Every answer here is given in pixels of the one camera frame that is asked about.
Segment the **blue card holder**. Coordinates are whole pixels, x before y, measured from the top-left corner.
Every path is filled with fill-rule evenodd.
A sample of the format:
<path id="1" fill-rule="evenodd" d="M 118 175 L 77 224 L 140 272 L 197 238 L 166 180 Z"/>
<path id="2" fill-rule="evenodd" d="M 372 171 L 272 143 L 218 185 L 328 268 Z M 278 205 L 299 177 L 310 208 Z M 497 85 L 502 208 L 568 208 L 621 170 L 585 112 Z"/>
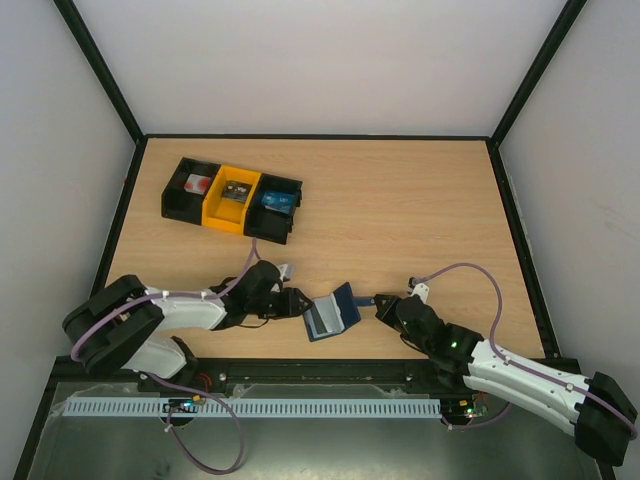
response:
<path id="1" fill-rule="evenodd" d="M 313 299 L 311 308 L 303 314 L 309 340 L 315 342 L 344 333 L 361 321 L 361 308 L 373 305 L 373 297 L 355 296 L 349 282 L 327 296 Z"/>

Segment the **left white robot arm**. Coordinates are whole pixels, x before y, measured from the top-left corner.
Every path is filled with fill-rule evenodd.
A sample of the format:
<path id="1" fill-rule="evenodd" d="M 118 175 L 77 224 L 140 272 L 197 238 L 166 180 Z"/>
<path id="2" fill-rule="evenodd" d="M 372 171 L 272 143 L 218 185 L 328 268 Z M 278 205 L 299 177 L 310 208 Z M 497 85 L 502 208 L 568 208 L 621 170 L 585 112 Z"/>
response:
<path id="1" fill-rule="evenodd" d="M 300 289 L 284 285 L 289 273 L 287 264 L 260 260 L 239 277 L 191 292 L 145 286 L 128 274 L 69 313 L 62 329 L 72 343 L 72 359 L 90 375 L 134 370 L 170 379 L 187 366 L 192 353 L 166 331 L 220 331 L 249 315 L 282 319 L 311 309 L 312 301 Z"/>

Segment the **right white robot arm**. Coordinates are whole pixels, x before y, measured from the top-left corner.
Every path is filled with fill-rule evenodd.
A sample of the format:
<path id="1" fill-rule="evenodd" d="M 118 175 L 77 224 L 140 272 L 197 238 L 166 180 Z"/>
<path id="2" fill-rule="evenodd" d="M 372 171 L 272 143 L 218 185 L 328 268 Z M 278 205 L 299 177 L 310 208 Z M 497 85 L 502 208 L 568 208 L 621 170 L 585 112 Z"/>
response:
<path id="1" fill-rule="evenodd" d="M 428 356 L 438 384 L 497 396 L 572 436 L 597 461 L 619 467 L 638 437 L 638 416 L 611 376 L 591 377 L 521 357 L 468 328 L 446 323 L 418 295 L 374 296 L 376 318 Z"/>

